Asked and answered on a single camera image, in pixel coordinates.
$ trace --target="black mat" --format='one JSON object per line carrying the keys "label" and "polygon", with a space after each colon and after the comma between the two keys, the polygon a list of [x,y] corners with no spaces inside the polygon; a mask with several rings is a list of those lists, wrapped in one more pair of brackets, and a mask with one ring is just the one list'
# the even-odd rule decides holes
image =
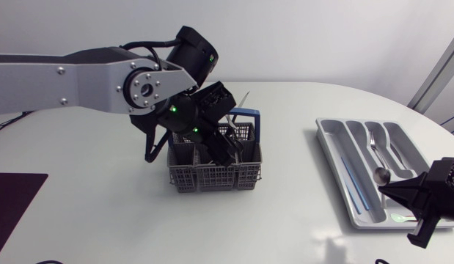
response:
{"label": "black mat", "polygon": [[0,251],[47,177],[0,173]]}

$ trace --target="fork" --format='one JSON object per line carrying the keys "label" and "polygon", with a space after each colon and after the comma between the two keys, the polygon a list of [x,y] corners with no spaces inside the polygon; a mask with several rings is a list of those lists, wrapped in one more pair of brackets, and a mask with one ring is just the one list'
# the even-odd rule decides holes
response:
{"label": "fork", "polygon": [[373,152],[375,153],[376,157],[380,161],[383,168],[388,169],[388,163],[385,161],[385,158],[381,155],[380,151],[376,148],[375,137],[373,137],[373,131],[370,131],[370,147],[372,148]]}

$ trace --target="cutlery tray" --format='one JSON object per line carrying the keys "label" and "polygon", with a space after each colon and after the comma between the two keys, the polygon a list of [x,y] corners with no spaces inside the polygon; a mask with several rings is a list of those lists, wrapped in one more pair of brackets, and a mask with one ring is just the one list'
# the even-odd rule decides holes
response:
{"label": "cutlery tray", "polygon": [[[406,180],[429,170],[429,164],[399,124],[392,121],[324,119],[316,120],[318,140],[336,177],[351,223],[361,229],[414,229],[415,221],[398,223],[392,213],[412,212],[389,197],[385,209],[373,181],[376,167],[382,167],[370,146],[373,132],[377,150],[387,162],[391,182]],[[441,220],[437,228],[454,227]]]}

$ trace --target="spoon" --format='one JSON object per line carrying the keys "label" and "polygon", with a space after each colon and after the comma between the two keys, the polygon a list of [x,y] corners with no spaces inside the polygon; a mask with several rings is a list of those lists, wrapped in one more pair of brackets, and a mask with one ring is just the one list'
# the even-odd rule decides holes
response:
{"label": "spoon", "polygon": [[393,219],[393,221],[397,223],[404,223],[405,221],[417,221],[417,219],[414,216],[402,216],[397,213],[392,213],[391,219]]}
{"label": "spoon", "polygon": [[[391,173],[388,169],[377,167],[373,173],[373,180],[378,186],[385,186],[391,179]],[[384,194],[381,194],[381,208],[387,207],[387,201],[385,200]]]}

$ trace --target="table surface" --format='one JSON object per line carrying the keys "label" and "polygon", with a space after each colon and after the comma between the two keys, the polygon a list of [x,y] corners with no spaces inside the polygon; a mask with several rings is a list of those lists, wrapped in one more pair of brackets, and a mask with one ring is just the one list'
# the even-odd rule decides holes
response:
{"label": "table surface", "polygon": [[[128,116],[42,110],[0,132],[0,172],[48,173],[0,263],[454,263],[454,229],[427,249],[409,230],[356,230],[318,142],[318,117],[394,120],[428,161],[454,136],[378,95],[318,83],[225,83],[261,112],[253,191],[179,194],[166,147],[149,164]],[[0,122],[10,115],[1,115]]]}

